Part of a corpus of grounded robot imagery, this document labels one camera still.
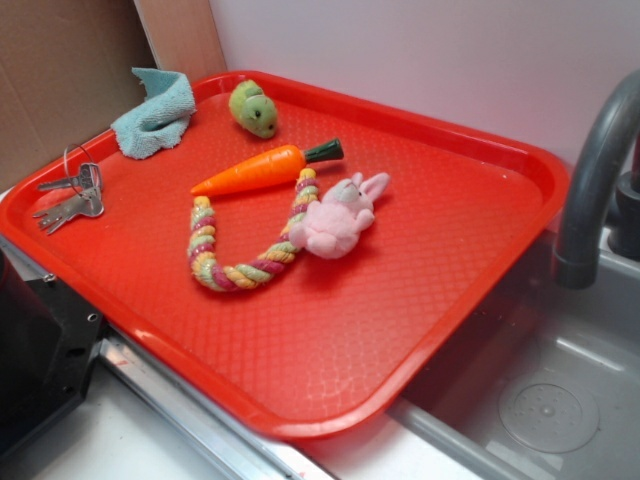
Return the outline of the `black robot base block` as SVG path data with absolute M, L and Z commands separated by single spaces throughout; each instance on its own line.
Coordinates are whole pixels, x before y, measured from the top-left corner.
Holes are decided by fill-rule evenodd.
M 1 256 L 1 459 L 86 398 L 103 314 L 62 280 L 24 280 Z

